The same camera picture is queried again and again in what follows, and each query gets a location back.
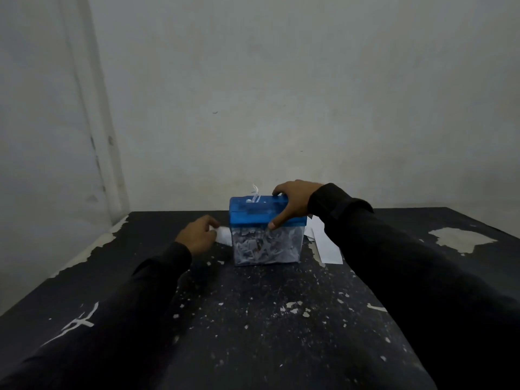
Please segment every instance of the blue shredder lid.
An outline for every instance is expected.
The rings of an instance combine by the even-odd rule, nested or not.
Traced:
[[[285,209],[287,196],[260,196],[259,202],[246,202],[253,196],[231,197],[229,200],[229,223],[231,227],[264,227]],[[307,224],[307,216],[295,217],[283,224],[298,227]]]

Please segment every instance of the dark tabletop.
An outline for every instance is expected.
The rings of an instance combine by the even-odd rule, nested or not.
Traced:
[[[519,239],[448,208],[376,213],[520,300]],[[201,215],[132,212],[114,241],[94,249],[87,262],[47,279],[6,312],[0,318],[0,377],[85,307],[102,303],[139,263],[165,249]],[[226,211],[211,215],[227,224]],[[428,234],[444,227],[497,242],[462,256]],[[293,301],[295,314],[286,307]],[[180,278],[160,328],[144,342],[129,340],[128,361],[123,370],[114,367],[114,380],[126,388],[190,390],[435,388],[397,324],[368,303],[381,306],[346,264],[322,267],[315,261],[306,239],[299,264],[254,267],[235,267],[231,248],[215,244]],[[306,308],[309,317],[302,315]]]

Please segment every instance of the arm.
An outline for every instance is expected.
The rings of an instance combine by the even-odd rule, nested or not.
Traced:
[[[62,331],[23,361],[0,382],[0,389],[76,388],[113,364],[125,344],[158,324],[192,255],[208,250],[215,241],[210,224],[219,226],[210,216],[190,223],[161,256],[145,260],[111,297],[88,308],[92,311],[80,317],[85,322]]]
[[[292,187],[274,193],[284,190],[290,204]],[[387,308],[438,386],[497,383],[513,376],[520,329],[517,301],[387,225],[368,203],[332,183],[309,188],[306,197],[304,210],[322,219],[327,235]]]

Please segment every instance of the white paper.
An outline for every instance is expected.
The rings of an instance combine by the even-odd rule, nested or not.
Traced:
[[[216,230],[217,232],[217,239],[215,242],[233,246],[233,242],[231,242],[231,230],[229,227],[220,226],[219,228],[214,228],[210,226],[210,230]]]
[[[310,217],[307,217],[307,225],[305,226],[305,231],[303,233],[304,236],[307,236],[309,238],[310,242],[314,242],[314,233],[313,228],[310,226],[310,223],[312,222],[312,219]]]
[[[322,263],[343,264],[340,248],[325,234],[325,225],[318,216],[313,216],[310,227],[313,230]]]

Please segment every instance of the wall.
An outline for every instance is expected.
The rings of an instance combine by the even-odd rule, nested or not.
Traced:
[[[0,314],[110,228],[58,0],[0,0]]]
[[[133,210],[519,206],[520,0],[90,0]]]

